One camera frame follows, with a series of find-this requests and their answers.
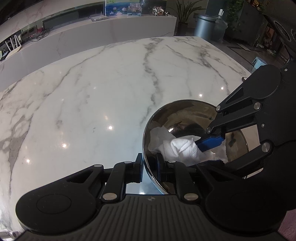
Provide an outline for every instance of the tangled wires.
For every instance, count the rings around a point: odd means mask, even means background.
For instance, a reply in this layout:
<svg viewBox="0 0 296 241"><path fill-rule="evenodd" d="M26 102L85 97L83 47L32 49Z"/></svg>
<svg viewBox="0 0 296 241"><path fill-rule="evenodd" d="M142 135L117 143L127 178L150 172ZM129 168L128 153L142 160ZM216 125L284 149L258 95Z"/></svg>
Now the tangled wires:
<svg viewBox="0 0 296 241"><path fill-rule="evenodd" d="M46 28L46 29L44 29L44 30L41 30L40 33L39 33L37 36L35 36L35 37L31 37L31 36L29 35L29 33L28 33L29 40L30 40L31 42L37 42L37 41L39 41L39 40L45 38L47 35L49 35L50 30L51 30L51 28Z"/></svg>

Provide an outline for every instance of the silver trash can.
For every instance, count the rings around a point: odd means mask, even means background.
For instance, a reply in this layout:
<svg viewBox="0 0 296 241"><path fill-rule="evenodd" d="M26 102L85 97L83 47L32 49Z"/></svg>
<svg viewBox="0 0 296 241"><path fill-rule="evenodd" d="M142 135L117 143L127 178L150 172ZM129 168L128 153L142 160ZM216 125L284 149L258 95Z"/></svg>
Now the silver trash can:
<svg viewBox="0 0 296 241"><path fill-rule="evenodd" d="M216 17L212 17L209 15L198 15L198 17L195 18L197 24L195 27L194 36L201 37L206 41L210 41L212 32L216 24L216 20Z"/></svg>

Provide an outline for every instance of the metal bowl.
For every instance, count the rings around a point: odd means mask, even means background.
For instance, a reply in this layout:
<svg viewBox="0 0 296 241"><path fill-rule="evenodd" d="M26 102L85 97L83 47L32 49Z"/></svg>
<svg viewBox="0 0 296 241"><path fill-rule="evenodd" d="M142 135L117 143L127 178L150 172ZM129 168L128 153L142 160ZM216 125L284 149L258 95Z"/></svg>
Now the metal bowl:
<svg viewBox="0 0 296 241"><path fill-rule="evenodd" d="M150 131L155 127L164 126L175 137L186 135L201 136L217 115L216 107L198 100L178 100L164 105L149 119L143 135L143 158L145 168L155 186L163 193L173 193L172 185L160 183L149 166L155 155L148 150ZM226 155L233 161L247 153L248 146L243 133L234 131L226 134Z"/></svg>

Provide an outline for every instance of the bowl rim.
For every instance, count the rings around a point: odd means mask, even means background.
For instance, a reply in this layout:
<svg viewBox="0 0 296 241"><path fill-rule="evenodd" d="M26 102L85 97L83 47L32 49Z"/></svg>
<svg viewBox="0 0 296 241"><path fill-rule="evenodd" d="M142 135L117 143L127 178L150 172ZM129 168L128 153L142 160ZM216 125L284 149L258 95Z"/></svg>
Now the bowl rim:
<svg viewBox="0 0 296 241"><path fill-rule="evenodd" d="M146 172L148 174L148 176L150 177L151 181L153 182L153 184L156 186L156 188L162 193L162 194L169 194L161 185L160 183L156 180L156 178L154 177L151 169L150 169L150 166L149 166L149 163L148 163L148 160L147 160L147 157L146 157L146 154L145 154L145 147L144 147L144 138L145 138L145 135L147 134L147 127L148 127L148 124L151 122L151 120L153 119L153 117L160 111L162 110L164 107L166 107L167 105L169 104L172 104L172 103L175 103L175 102L181 102L181 101L194 101L194 102L201 102L201 103L205 103L205 104L208 104L214 108L216 108L216 106L210 104L210 103L207 103L207 102L204 102L204 101L201 101L201 100L194 100L194 99L182 99L182 100L175 100L175 101L172 101L172 102L169 102L165 105L163 105L162 107L158 108L154 113L153 115L149 118L146 126L145 126L145 129L144 129L144 133L143 133L143 138L142 138L142 156L143 156L143 160L144 160L144 165L145 165L145 169L146 169ZM249 152L249 147L248 147L248 143L246 141L246 138L244 137L244 134L241 130L239 130L242 137L244 138L244 141L246 143L246 147L247 147L247 152Z"/></svg>

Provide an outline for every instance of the marble tabletop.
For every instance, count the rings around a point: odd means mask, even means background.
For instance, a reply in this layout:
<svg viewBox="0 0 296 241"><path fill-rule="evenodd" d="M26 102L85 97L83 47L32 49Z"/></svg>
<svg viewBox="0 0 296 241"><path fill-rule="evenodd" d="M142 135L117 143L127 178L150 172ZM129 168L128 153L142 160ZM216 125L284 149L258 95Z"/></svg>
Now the marble tabletop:
<svg viewBox="0 0 296 241"><path fill-rule="evenodd" d="M134 161L150 116L179 99L218 105L250 73L198 37L111 44L49 64L0 93L0 229L26 192L93 164ZM158 193L147 174L129 193Z"/></svg>

